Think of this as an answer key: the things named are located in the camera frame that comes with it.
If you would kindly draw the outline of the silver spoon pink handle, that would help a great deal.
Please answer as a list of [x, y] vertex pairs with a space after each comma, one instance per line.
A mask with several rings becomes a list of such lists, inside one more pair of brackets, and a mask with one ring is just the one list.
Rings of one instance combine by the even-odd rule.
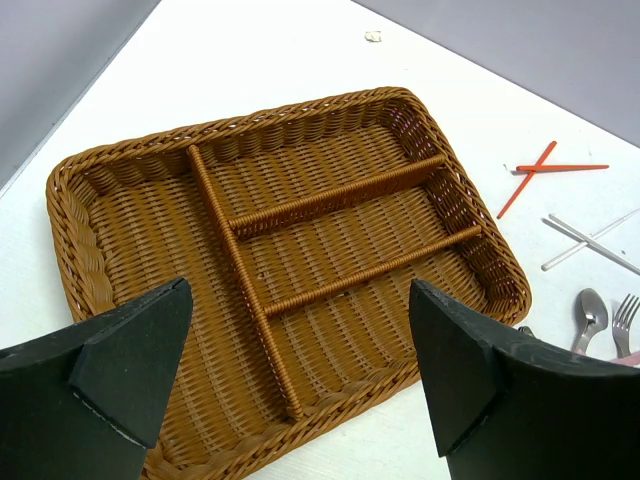
[[572, 351], [584, 355], [593, 337], [607, 329], [609, 315], [604, 300], [592, 288], [585, 288], [579, 293], [577, 307], [581, 327]]

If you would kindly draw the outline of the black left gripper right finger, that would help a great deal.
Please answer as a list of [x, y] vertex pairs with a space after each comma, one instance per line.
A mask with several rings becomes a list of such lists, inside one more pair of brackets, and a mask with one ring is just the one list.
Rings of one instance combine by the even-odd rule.
[[454, 479], [635, 479], [639, 360], [573, 353], [415, 280], [409, 320]]

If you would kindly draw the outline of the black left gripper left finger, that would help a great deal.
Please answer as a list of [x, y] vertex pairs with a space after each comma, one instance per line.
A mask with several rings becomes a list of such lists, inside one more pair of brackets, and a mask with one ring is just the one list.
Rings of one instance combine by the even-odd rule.
[[193, 311], [171, 280], [1, 352], [4, 479], [137, 479], [156, 446]]

